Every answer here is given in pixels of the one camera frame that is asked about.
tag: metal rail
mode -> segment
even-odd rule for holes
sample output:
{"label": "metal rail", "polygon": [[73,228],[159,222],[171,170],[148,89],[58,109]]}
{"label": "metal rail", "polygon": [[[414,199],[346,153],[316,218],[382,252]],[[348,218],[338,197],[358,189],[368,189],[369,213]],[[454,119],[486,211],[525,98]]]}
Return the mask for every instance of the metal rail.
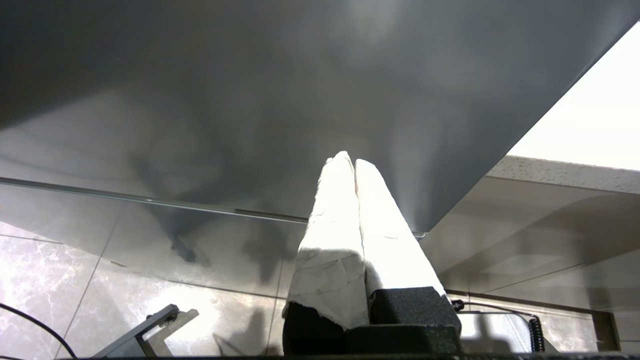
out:
{"label": "metal rail", "polygon": [[[263,211],[246,210],[246,209],[228,209],[228,208],[221,208],[219,206],[208,205],[208,204],[197,204],[195,202],[180,201],[180,200],[164,200],[164,199],[157,199],[155,197],[131,195],[128,193],[107,192],[103,190],[78,188],[75,186],[40,183],[38,181],[12,179],[9,177],[0,177],[0,184],[19,186],[22,188],[30,188],[30,189],[37,189],[37,190],[51,190],[55,192],[73,193],[77,195],[87,195],[92,197],[102,197],[104,199],[140,202],[142,204],[169,206],[171,208],[199,210],[199,211],[206,211],[209,213],[236,215],[240,217],[259,218],[264,220],[293,222],[296,224],[307,224],[309,221],[308,218],[294,217],[291,215],[266,213]],[[426,234],[424,232],[413,231],[413,235],[416,238],[421,239]]]}

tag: black cable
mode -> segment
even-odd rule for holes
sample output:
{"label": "black cable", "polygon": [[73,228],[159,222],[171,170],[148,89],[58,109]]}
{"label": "black cable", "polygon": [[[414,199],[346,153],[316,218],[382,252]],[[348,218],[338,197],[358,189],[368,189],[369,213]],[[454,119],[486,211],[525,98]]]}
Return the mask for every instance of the black cable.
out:
{"label": "black cable", "polygon": [[520,315],[525,315],[525,316],[531,316],[532,318],[537,318],[538,315],[536,314],[530,314],[530,313],[524,313],[522,311],[518,311],[518,310],[514,310],[514,309],[508,309],[506,307],[502,307],[502,306],[496,306],[496,305],[489,305],[489,304],[482,304],[479,302],[464,302],[465,305],[475,305],[475,306],[484,306],[484,307],[492,307],[494,309],[498,309],[498,310],[502,310],[502,311],[507,311],[508,313],[514,313],[514,314],[520,314]]}
{"label": "black cable", "polygon": [[518,311],[514,309],[509,309],[508,307],[496,306],[491,304],[482,304],[480,302],[465,302],[462,300],[454,300],[452,301],[452,305],[456,311],[462,310],[460,304],[464,305],[475,305],[475,306],[484,306],[491,307],[493,309],[498,309],[502,311],[506,311],[508,313],[518,314],[530,316],[533,319],[529,320],[529,334],[531,336],[531,351],[532,352],[545,352],[545,337],[542,333],[542,323],[540,322],[540,318],[536,314],[525,313],[523,311]]}
{"label": "black cable", "polygon": [[73,350],[71,350],[71,347],[69,346],[69,344],[67,344],[67,342],[62,338],[62,336],[58,335],[57,332],[53,331],[50,327],[46,326],[45,324],[43,324],[42,322],[40,322],[40,320],[33,318],[32,316],[29,316],[25,313],[23,313],[22,311],[18,310],[18,309],[14,309],[11,306],[8,305],[4,305],[3,303],[0,302],[0,307],[10,311],[22,318],[25,318],[27,320],[29,320],[30,322],[33,322],[34,324],[36,324],[37,326],[41,327],[42,329],[44,329],[46,332],[48,332],[49,334],[51,334],[51,336],[53,336],[54,338],[56,338],[56,340],[58,340],[62,346],[65,348],[65,350],[69,353],[69,355],[71,357],[73,357],[74,359],[77,359],[78,357],[76,356],[76,353],[74,353]]}

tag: countertop edge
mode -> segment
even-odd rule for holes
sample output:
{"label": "countertop edge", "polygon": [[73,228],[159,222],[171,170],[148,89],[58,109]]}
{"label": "countertop edge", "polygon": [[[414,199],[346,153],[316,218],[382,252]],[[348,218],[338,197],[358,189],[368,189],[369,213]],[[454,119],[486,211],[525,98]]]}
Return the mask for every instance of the countertop edge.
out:
{"label": "countertop edge", "polygon": [[507,155],[486,176],[640,195],[640,171]]}

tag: tile grout line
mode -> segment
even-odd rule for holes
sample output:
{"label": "tile grout line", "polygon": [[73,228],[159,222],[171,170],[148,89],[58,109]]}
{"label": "tile grout line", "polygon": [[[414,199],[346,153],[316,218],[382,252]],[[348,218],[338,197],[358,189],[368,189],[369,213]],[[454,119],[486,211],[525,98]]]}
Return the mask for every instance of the tile grout line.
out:
{"label": "tile grout line", "polygon": [[267,344],[264,346],[263,356],[267,356],[267,350],[269,350],[269,340],[271,340],[271,328],[273,327],[273,319],[276,316],[276,308],[278,307],[278,294],[280,293],[280,281],[282,280],[282,267],[284,264],[284,258],[280,262],[280,275],[278,276],[278,286],[276,287],[276,297],[273,299],[273,311],[271,312],[271,321],[269,322],[269,333],[267,334]]}
{"label": "tile grout line", "polygon": [[182,284],[182,285],[189,285],[189,286],[196,286],[198,288],[205,288],[205,289],[211,289],[211,290],[216,290],[216,291],[225,291],[227,293],[238,293],[238,294],[243,294],[243,295],[251,295],[251,296],[257,296],[257,297],[266,297],[269,299],[280,299],[277,296],[272,296],[272,295],[264,295],[264,294],[258,294],[258,293],[250,293],[249,291],[241,291],[241,290],[231,290],[231,289],[225,289],[225,288],[217,288],[215,286],[207,286],[207,285],[201,285],[201,284],[194,284],[192,282],[186,282],[186,281],[179,281],[179,280],[166,280],[166,279],[162,279],[162,278],[158,278],[162,281],[167,281],[167,282],[172,282],[174,284]]}
{"label": "tile grout line", "polygon": [[[100,260],[102,260],[102,256],[104,255],[105,250],[107,250],[107,246],[109,245],[109,241],[111,241],[111,236],[113,235],[113,232],[116,229],[116,226],[118,225],[119,221],[120,221],[120,217],[122,216],[122,213],[124,213],[125,208],[127,207],[127,204],[124,204],[121,208],[120,208],[120,212],[118,213],[118,217],[116,218],[116,221],[113,223],[113,227],[111,228],[111,232],[109,233],[109,236],[107,237],[107,242],[104,244],[104,248],[102,248],[102,252],[100,253],[100,257],[98,258],[98,261],[95,262],[95,267],[93,268],[93,272],[91,273],[91,276],[89,277],[89,281],[86,283],[86,286],[84,287],[84,291],[82,293],[82,296],[80,297],[80,301],[78,302],[78,306],[76,307],[76,311],[74,311],[74,315],[71,317],[71,321],[69,321],[69,325],[67,326],[67,330],[65,331],[65,334],[62,336],[63,339],[67,339],[67,334],[69,333],[69,330],[71,329],[71,325],[74,323],[74,320],[76,319],[76,315],[78,314],[78,310],[80,310],[80,306],[82,305],[82,300],[84,300],[84,296],[86,295],[87,290],[89,290],[89,285],[91,285],[91,282],[93,281],[93,276],[95,275],[95,271],[98,269],[98,266],[100,265]],[[62,349],[62,344],[60,344],[58,346],[58,351],[56,352],[56,355],[54,356],[54,359],[58,358],[58,355],[60,354],[60,350]]]}
{"label": "tile grout line", "polygon": [[21,239],[21,240],[31,240],[31,241],[42,241],[44,243],[51,243],[51,244],[57,244],[57,245],[64,245],[64,243],[58,242],[58,241],[54,241],[54,240],[45,240],[45,239],[37,239],[37,238],[27,238],[26,236],[14,236],[14,235],[4,235],[4,234],[0,234],[0,236],[4,236],[5,238],[14,238],[14,239]]}
{"label": "tile grout line", "polygon": [[576,267],[578,267],[578,266],[582,266],[582,265],[585,265],[585,264],[586,264],[586,263],[579,263],[579,264],[576,264],[576,265],[569,266],[569,267],[567,267],[567,268],[563,268],[563,269],[560,269],[560,270],[552,271],[552,272],[550,272],[550,273],[548,273],[548,274],[538,275],[538,276],[534,276],[534,277],[532,277],[532,278],[530,278],[530,279],[526,279],[526,280],[521,280],[521,281],[514,282],[513,284],[504,285],[504,286],[499,286],[499,287],[497,287],[497,288],[495,288],[495,289],[491,289],[491,290],[485,291],[485,292],[483,292],[483,293],[480,293],[480,295],[491,295],[491,294],[489,294],[489,293],[490,293],[490,292],[492,292],[492,291],[496,291],[496,290],[500,290],[500,289],[508,288],[509,286],[512,286],[512,285],[522,284],[523,282],[527,282],[527,281],[531,281],[531,280],[539,279],[540,277],[543,277],[543,276],[556,274],[556,273],[559,273],[559,272],[562,272],[562,271],[565,271],[565,270],[569,270],[569,269],[572,269],[572,268],[576,268]]}

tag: gray surface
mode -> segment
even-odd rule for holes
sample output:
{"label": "gray surface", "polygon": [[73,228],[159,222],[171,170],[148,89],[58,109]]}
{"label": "gray surface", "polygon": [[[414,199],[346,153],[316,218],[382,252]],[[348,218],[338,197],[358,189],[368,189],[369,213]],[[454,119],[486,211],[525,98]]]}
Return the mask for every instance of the gray surface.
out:
{"label": "gray surface", "polygon": [[3,175],[306,216],[324,159],[345,149],[426,231],[640,4],[2,7],[2,121],[20,133],[0,146]]}
{"label": "gray surface", "polygon": [[[639,217],[635,194],[485,177],[420,245],[452,290],[596,310],[637,307],[636,273],[623,269],[637,259]],[[595,263],[608,265],[576,270]],[[574,270],[553,286],[534,285]]]}

